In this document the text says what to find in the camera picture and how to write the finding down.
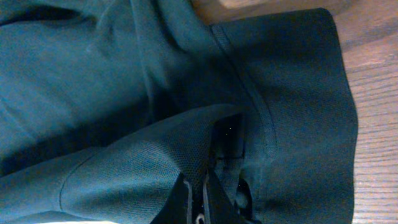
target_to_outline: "garment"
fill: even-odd
[[[351,222],[358,119],[326,10],[0,9],[0,222]]]

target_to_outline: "brown wooden tabletop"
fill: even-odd
[[[332,13],[359,117],[353,223],[398,223],[398,0],[194,0],[194,7],[208,24],[318,7]]]

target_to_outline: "wooden surface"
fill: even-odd
[[[324,7],[359,116],[353,223],[398,223],[398,0],[194,0],[206,22]]]

